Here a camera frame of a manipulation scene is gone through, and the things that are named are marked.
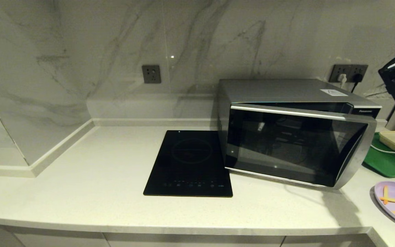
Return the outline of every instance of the electrical socket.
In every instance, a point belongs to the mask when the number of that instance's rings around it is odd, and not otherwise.
[[[361,74],[363,78],[367,68],[368,65],[362,64],[335,64],[329,82],[339,82],[337,78],[340,74],[347,75],[347,82],[355,82],[355,75]]]
[[[144,83],[161,83],[161,74],[158,65],[143,65]]]

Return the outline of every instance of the black induction cooktop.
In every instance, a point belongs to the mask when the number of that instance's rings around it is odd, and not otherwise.
[[[217,131],[167,131],[143,194],[232,197]]]

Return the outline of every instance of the countertop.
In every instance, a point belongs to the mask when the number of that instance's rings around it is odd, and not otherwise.
[[[395,181],[361,167],[338,191],[231,173],[232,198],[149,197],[143,190],[166,130],[94,127],[37,178],[0,177],[0,224],[111,233],[330,235],[367,233],[395,247],[395,222],[371,188]]]

